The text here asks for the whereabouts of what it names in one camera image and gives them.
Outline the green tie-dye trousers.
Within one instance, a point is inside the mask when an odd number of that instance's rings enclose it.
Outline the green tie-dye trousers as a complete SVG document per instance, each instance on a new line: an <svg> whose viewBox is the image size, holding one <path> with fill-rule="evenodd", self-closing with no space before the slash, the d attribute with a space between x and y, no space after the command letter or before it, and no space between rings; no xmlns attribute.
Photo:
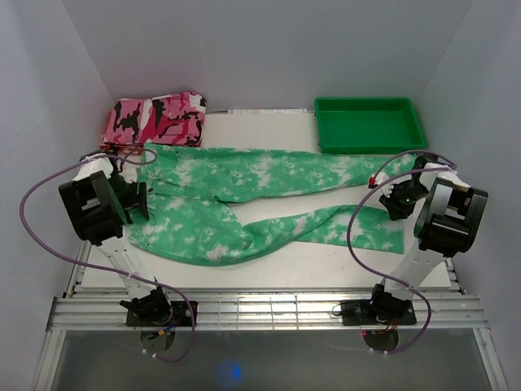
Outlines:
<svg viewBox="0 0 521 391"><path fill-rule="evenodd" d="M359 187L384 160L312 152L154 146L156 161L138 173L150 219L137 213L129 242L170 261L232 266L292 242L352 245L402 253L404 233L387 212L355 204L326 206L241 223L234 206Z"/></svg>

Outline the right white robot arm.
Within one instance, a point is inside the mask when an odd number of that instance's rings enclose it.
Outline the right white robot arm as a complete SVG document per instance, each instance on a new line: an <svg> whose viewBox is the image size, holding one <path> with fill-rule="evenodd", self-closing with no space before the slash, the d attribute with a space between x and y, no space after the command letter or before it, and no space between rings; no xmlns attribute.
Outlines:
<svg viewBox="0 0 521 391"><path fill-rule="evenodd" d="M446 258L467 252L475 241L488 193L463 182L448 163L424 153L416 157L407 180L387 184L379 202L391 220L404 220L418 201L423 207L414 225L415 242L400 264L374 286L367 311L376 323L411 313L412 288Z"/></svg>

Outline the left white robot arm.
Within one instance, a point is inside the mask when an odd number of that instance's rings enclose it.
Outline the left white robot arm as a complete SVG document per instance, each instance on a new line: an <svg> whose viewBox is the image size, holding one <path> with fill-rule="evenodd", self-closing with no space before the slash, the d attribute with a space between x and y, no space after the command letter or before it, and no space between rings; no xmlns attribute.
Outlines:
<svg viewBox="0 0 521 391"><path fill-rule="evenodd" d="M136 178L126 180L116 162L103 153L81 158L78 174L59 186L59 194L74 231L95 246L120 273L131 300L123 306L132 310L145 305L145 316L155 325L166 324L172 305L156 278L139 261L125 237L125 227L137 220L130 214L150 218L147 185Z"/></svg>

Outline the pink camouflage folded trousers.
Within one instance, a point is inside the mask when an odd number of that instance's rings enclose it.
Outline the pink camouflage folded trousers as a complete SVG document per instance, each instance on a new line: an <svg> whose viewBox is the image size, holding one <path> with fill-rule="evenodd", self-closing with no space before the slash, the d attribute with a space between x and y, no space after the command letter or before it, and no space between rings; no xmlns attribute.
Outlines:
<svg viewBox="0 0 521 391"><path fill-rule="evenodd" d="M136 147L145 143L199 147L207 100L195 92L150 99L120 99L109 112L102 147Z"/></svg>

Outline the orange folded garment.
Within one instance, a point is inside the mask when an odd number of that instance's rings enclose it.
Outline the orange folded garment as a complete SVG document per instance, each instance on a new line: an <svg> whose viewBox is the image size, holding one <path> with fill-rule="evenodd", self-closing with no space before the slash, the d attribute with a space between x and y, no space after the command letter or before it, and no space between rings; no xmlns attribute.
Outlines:
<svg viewBox="0 0 521 391"><path fill-rule="evenodd" d="M140 155L142 154L143 143L130 143L130 144L118 144L118 143L101 143L99 149L103 152L112 155Z"/></svg>

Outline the green plastic tray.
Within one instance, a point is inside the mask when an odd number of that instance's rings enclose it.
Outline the green plastic tray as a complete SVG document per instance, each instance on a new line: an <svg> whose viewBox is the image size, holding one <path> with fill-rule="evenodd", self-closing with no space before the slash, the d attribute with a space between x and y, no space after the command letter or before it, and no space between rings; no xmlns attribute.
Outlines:
<svg viewBox="0 0 521 391"><path fill-rule="evenodd" d="M392 155L427 147L408 98L321 97L314 108L323 153Z"/></svg>

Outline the white paper strip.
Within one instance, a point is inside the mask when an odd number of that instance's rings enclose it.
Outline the white paper strip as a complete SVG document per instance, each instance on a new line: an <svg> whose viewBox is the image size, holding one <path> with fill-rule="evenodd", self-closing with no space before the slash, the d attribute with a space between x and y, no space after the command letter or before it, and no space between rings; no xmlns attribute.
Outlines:
<svg viewBox="0 0 521 391"><path fill-rule="evenodd" d="M230 109L227 114L314 114L313 111L303 108L248 108Z"/></svg>

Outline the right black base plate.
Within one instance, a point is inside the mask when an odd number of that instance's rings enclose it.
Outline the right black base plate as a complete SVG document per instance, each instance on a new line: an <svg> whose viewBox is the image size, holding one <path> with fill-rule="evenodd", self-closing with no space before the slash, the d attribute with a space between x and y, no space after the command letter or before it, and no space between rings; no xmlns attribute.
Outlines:
<svg viewBox="0 0 521 391"><path fill-rule="evenodd" d="M410 326L417 323L411 301L405 301L396 308L376 304L370 299L341 301L333 307L332 314L340 317L344 326L388 326L394 322L400 326Z"/></svg>

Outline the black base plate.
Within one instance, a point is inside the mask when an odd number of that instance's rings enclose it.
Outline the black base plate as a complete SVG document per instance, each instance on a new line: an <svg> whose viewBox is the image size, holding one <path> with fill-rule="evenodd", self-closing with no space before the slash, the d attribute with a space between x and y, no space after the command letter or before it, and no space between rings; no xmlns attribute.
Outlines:
<svg viewBox="0 0 521 391"><path fill-rule="evenodd" d="M344 326L388 326L394 322L400 326L410 326L417 323L411 301L405 301L396 308L376 304L370 299L341 301L333 307L332 314L340 317Z"/></svg>
<svg viewBox="0 0 521 391"><path fill-rule="evenodd" d="M184 301L171 301L169 305L131 304L125 308L128 310L125 320L127 327L190 327L192 319L197 323L199 303L190 301L193 311Z"/></svg>

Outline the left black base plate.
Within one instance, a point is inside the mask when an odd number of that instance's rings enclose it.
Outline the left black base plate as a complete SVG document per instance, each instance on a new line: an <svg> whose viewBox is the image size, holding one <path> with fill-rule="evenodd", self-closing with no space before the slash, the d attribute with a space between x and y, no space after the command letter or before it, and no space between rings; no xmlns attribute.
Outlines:
<svg viewBox="0 0 521 391"><path fill-rule="evenodd" d="M127 327L190 327L192 319L197 323L199 303L190 301L193 311L184 301L171 301L169 305L131 304L125 308L128 310L125 320Z"/></svg>

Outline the aluminium frame rail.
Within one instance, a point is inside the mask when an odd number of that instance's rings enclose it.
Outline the aluminium frame rail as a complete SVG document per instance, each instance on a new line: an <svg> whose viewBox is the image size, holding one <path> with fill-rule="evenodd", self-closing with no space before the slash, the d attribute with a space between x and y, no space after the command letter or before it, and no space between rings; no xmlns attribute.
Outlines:
<svg viewBox="0 0 521 391"><path fill-rule="evenodd" d="M472 329L488 326L476 296L429 295L430 329ZM199 331L339 330L339 294L252 294L195 296ZM127 311L116 297L58 299L52 306L49 331L119 331Z"/></svg>

